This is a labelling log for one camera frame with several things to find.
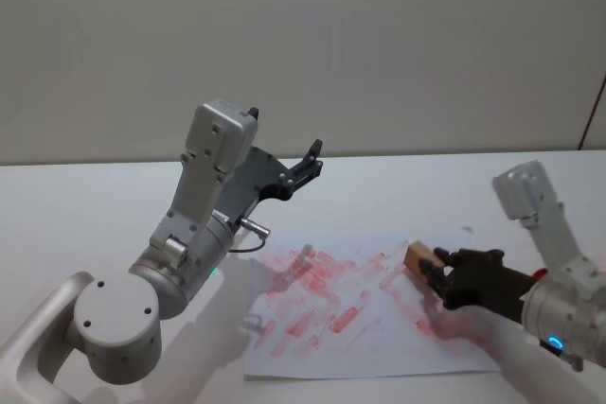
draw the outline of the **white table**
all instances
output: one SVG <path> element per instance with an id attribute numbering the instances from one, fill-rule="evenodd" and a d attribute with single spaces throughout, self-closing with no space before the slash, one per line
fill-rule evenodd
<path id="1" fill-rule="evenodd" d="M 276 232 L 354 234 L 402 232 L 424 239 L 471 227 L 468 247 L 506 251 L 524 272 L 541 261 L 528 233 L 508 221 L 491 178 L 541 159 L 566 202 L 584 252 L 606 265 L 606 152 L 331 158 L 320 179 L 287 203 L 265 202 L 255 220 Z M 0 168 L 0 342 L 72 272 L 126 271 L 169 206 L 180 166 L 164 164 Z M 187 311 L 163 324 L 156 369 L 130 386 L 110 386 L 75 352 L 58 383 L 86 404 L 146 402 L 309 404 L 580 403 L 606 399 L 606 373 L 582 374 L 537 351 L 510 373 L 366 380 L 244 381 L 238 331 L 247 310 L 246 261 L 213 276 Z M 521 350 L 528 350 L 521 345 Z"/>

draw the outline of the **cable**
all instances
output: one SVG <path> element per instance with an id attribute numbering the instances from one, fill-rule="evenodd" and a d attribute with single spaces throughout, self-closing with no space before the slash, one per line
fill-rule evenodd
<path id="1" fill-rule="evenodd" d="M 255 248 L 249 248 L 247 250 L 229 250 L 229 253 L 254 253 L 265 246 L 265 238 L 261 239 L 261 244 Z"/>

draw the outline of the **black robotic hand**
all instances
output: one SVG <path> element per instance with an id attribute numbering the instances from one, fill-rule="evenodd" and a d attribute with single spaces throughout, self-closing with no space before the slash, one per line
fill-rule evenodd
<path id="1" fill-rule="evenodd" d="M 524 304 L 521 297 L 537 278 L 504 267 L 501 250 L 461 249 L 449 253 L 436 248 L 434 253 L 446 267 L 452 267 L 450 272 L 445 274 L 443 268 L 428 259 L 421 259 L 419 268 L 445 308 L 480 306 L 518 324 L 521 322 Z"/>

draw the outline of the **sheet of paper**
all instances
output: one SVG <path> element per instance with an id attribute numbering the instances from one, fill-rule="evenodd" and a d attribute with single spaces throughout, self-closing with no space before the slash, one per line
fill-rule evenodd
<path id="1" fill-rule="evenodd" d="M 466 311 L 442 310 L 411 279 L 402 265 L 408 245 L 402 235 L 307 242 L 273 237 L 252 259 L 265 272 L 253 273 L 251 283 L 258 329 L 245 354 L 246 376 L 499 370 L 485 351 L 482 324 Z"/>

